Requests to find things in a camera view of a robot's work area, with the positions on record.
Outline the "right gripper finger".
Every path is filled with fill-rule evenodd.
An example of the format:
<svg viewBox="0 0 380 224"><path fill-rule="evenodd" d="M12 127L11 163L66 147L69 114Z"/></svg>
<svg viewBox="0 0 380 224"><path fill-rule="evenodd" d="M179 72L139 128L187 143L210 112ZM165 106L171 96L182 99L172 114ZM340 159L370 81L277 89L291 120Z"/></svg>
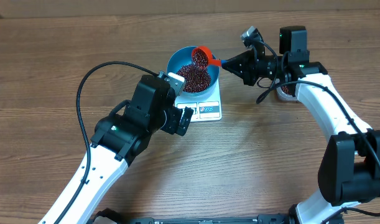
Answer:
<svg viewBox="0 0 380 224"><path fill-rule="evenodd" d="M234 68L233 67L227 67L227 66L222 66L222 69L236 75L237 77L242 79L244 83L248 82L248 77L246 75L246 72L244 72L242 69L236 68L236 67L234 67Z"/></svg>
<svg viewBox="0 0 380 224"><path fill-rule="evenodd" d="M239 67L254 61L254 51L247 50L237 56L222 61L222 67Z"/></svg>

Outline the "red beans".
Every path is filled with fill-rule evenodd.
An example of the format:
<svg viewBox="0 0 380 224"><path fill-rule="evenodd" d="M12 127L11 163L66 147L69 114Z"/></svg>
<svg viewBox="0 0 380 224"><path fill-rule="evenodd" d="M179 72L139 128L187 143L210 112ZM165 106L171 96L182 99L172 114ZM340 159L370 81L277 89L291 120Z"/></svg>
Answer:
<svg viewBox="0 0 380 224"><path fill-rule="evenodd" d="M183 89L187 93L199 93L205 91L211 84L211 76L207 68L197 67L193 62L183 65L177 72L186 79L186 85Z"/></svg>

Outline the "red measuring scoop blue handle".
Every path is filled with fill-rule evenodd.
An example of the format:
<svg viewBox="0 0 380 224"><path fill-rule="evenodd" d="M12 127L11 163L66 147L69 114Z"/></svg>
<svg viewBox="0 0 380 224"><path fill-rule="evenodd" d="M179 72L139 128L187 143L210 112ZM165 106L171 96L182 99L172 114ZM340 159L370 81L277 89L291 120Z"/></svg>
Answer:
<svg viewBox="0 0 380 224"><path fill-rule="evenodd" d="M206 69L208 66L221 67L226 61L213 57L211 50L206 46L198 46L192 50L192 62L199 68Z"/></svg>

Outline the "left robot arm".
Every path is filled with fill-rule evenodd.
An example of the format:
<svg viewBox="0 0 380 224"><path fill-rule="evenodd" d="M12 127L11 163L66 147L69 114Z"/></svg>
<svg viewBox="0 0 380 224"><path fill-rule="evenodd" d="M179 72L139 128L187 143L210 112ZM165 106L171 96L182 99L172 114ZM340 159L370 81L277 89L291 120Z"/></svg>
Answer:
<svg viewBox="0 0 380 224"><path fill-rule="evenodd" d="M98 121L89 152L41 222L86 223L156 131L185 135L193 110L174 106L185 83L184 77L172 72L143 75L132 99Z"/></svg>

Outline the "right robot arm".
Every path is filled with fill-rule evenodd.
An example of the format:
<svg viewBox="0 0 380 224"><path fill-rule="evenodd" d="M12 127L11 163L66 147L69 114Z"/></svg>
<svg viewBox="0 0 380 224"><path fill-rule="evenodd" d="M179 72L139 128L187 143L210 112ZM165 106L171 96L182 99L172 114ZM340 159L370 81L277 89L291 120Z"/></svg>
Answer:
<svg viewBox="0 0 380 224"><path fill-rule="evenodd" d="M318 170L318 189L285 215L259 215L259 223L342 223L347 212L380 198L380 130L375 130L346 104L327 70L310 61L304 26L282 27L279 51L250 27L241 40L246 51L222 62L224 70L253 86L263 78L270 90L285 87L312 114L327 148Z"/></svg>

